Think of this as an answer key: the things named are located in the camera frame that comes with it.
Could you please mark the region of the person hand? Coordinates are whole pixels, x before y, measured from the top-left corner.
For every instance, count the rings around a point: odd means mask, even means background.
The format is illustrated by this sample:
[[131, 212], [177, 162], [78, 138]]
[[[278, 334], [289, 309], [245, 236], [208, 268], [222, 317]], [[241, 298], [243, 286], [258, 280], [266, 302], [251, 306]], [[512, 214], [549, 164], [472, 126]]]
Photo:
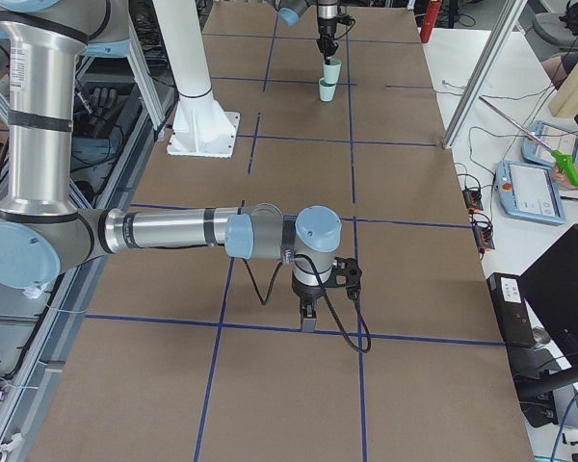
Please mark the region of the person hand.
[[[576, 175], [578, 176], [578, 167], [574, 167], [576, 171]], [[557, 183], [560, 187], [573, 190], [577, 189], [577, 186], [572, 185], [567, 175], [557, 166], [551, 168], [551, 177], [555, 183]]]

